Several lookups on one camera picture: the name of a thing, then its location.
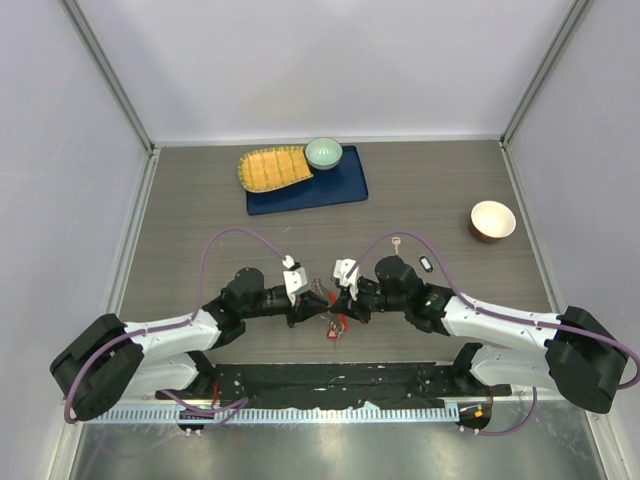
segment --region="red object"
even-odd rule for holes
[[[336,301],[338,301],[338,298],[336,297],[335,293],[329,292],[329,301],[331,302],[331,305],[333,305],[334,303],[336,303]],[[343,329],[342,331],[348,332],[349,324],[347,323],[347,317],[345,317],[342,313],[339,313],[338,320],[340,320],[340,323],[342,324],[342,329]]]
[[[211,386],[213,387],[213,400],[211,401],[211,408],[214,408],[216,402],[220,398],[220,390],[219,390],[220,386],[219,386],[218,382],[215,382]]]

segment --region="wood grain table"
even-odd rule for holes
[[[549,304],[499,145],[495,141],[362,143],[358,150],[369,185],[364,202],[249,217],[238,181],[238,159],[262,145],[164,148],[121,310],[123,321],[151,321],[193,310],[202,249],[218,230],[250,227],[299,260],[310,277],[330,285],[337,258],[357,258],[375,238],[394,229],[421,232],[441,252],[465,293],[532,311]],[[467,230],[473,205],[497,200],[518,221],[514,234],[483,244]],[[393,254],[390,241],[376,247],[361,273]],[[425,249],[403,239],[400,255],[431,283],[445,284],[436,268],[421,269]],[[214,298],[242,267],[262,270],[266,285],[282,283],[282,267],[253,238],[231,233],[211,250],[205,301]],[[315,317],[287,328],[282,317],[247,321],[247,333],[210,352],[226,363],[451,361],[464,339],[414,329],[401,314],[374,315],[368,325],[351,321],[337,348]]]

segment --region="woven basket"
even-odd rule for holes
[[[245,190],[272,192],[313,177],[304,147],[273,147],[249,152],[240,158],[238,177]]]

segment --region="cable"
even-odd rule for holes
[[[527,413],[527,416],[524,417],[524,420],[522,420],[522,422],[520,422],[515,427],[508,428],[501,432],[485,432],[481,430],[477,434],[482,435],[483,437],[504,437],[505,435],[516,433],[518,430],[522,430],[527,425],[527,423],[529,423],[529,421],[533,418],[533,414],[536,412],[537,408],[538,408],[538,389],[536,387],[533,387],[533,400],[531,402],[531,410],[529,410],[529,413]],[[475,432],[473,428],[469,428],[469,427],[464,427],[464,428],[466,430],[471,430]]]
[[[229,227],[229,228],[220,230],[218,233],[216,233],[213,237],[209,239],[209,242],[207,243],[206,247],[204,248],[204,251],[202,252],[202,257],[200,258],[200,267],[198,269],[198,300],[196,302],[196,306],[191,316],[188,319],[183,320],[182,322],[174,323],[171,325],[151,327],[146,330],[140,329],[133,332],[124,333],[108,341],[102,347],[98,348],[95,352],[93,352],[93,354],[87,359],[84,365],[82,365],[82,367],[80,368],[80,371],[76,375],[76,378],[73,380],[73,383],[71,384],[71,388],[69,389],[69,394],[67,395],[67,401],[65,402],[65,405],[64,405],[64,419],[67,423],[74,424],[78,422],[77,418],[73,418],[71,416],[71,406],[73,405],[73,400],[75,399],[75,396],[78,393],[78,388],[80,387],[80,383],[82,382],[82,379],[87,374],[89,369],[93,366],[93,364],[102,355],[107,353],[109,350],[111,350],[114,346],[118,345],[119,343],[124,342],[125,340],[128,340],[130,338],[137,337],[138,335],[146,335],[148,333],[164,332],[167,330],[173,330],[174,328],[186,327],[187,325],[190,325],[191,322],[193,322],[193,320],[198,315],[198,311],[200,310],[200,307],[202,306],[204,266],[205,266],[205,260],[207,258],[207,254],[209,253],[209,249],[211,248],[211,245],[213,245],[213,242],[215,242],[219,237],[221,237],[225,233],[229,233],[229,232],[243,232],[248,235],[251,235],[254,238],[257,238],[258,240],[260,240],[267,247],[269,247],[273,251],[273,253],[275,253],[278,257],[280,257],[281,260],[285,260],[286,258],[285,255],[280,250],[278,250],[271,242],[269,242],[266,238],[264,238],[262,235],[252,230],[249,230],[248,228]]]
[[[395,235],[407,235],[409,237],[415,238],[420,243],[422,243],[431,252],[431,254],[434,256],[434,258],[436,259],[436,262],[438,262],[438,265],[440,266],[440,270],[442,271],[442,274],[444,275],[444,278],[447,280],[447,283],[451,287],[451,290],[453,290],[453,293],[460,299],[460,301],[463,304],[465,304],[467,307],[469,307],[472,311],[478,312],[478,313],[484,313],[486,315],[489,315],[491,317],[497,318],[499,320],[506,320],[508,322],[518,323],[520,325],[551,328],[551,329],[554,329],[554,330],[562,330],[564,332],[569,332],[569,333],[573,333],[573,334],[576,334],[576,335],[582,335],[583,337],[591,338],[591,339],[596,340],[598,342],[602,342],[602,343],[606,343],[607,345],[611,345],[612,347],[620,350],[622,353],[628,355],[629,358],[631,358],[633,360],[633,363],[636,364],[636,373],[633,376],[633,378],[631,380],[619,385],[618,386],[618,390],[624,390],[626,388],[633,387],[634,385],[638,384],[638,382],[640,382],[640,356],[638,356],[638,354],[636,352],[631,350],[626,345],[618,342],[617,340],[614,340],[614,339],[609,338],[609,337],[605,337],[604,335],[600,335],[598,333],[588,332],[587,330],[582,330],[581,328],[571,327],[569,325],[555,324],[555,323],[550,323],[550,322],[534,322],[533,320],[527,320],[527,319],[524,319],[524,318],[514,317],[512,315],[506,315],[504,313],[494,312],[492,310],[488,310],[488,309],[483,308],[483,307],[476,307],[473,303],[471,303],[462,294],[462,292],[460,292],[460,290],[458,289],[458,287],[454,283],[453,279],[451,278],[451,274],[449,273],[449,270],[446,267],[446,265],[444,263],[444,260],[442,260],[442,258],[440,257],[440,254],[436,251],[436,249],[427,240],[425,240],[418,233],[406,232],[404,230],[396,230],[396,231],[387,233],[385,235],[382,235],[381,237],[379,237],[377,240],[375,240],[371,245],[369,245],[365,249],[364,253],[360,256],[360,258],[358,258],[358,260],[353,265],[353,267],[351,267],[351,270],[349,270],[349,272],[347,273],[347,278],[349,278],[351,276],[351,274],[355,271],[355,269],[358,268],[360,263],[362,263],[362,260],[364,260],[364,258],[373,249],[373,247],[375,247],[382,240],[384,240],[386,238],[389,238],[389,237],[393,237]]]

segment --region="bowl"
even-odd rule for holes
[[[333,138],[316,138],[304,149],[309,165],[318,170],[329,170],[340,162],[342,147]]]
[[[486,200],[471,210],[470,229],[483,242],[497,242],[516,229],[516,216],[506,205]]]

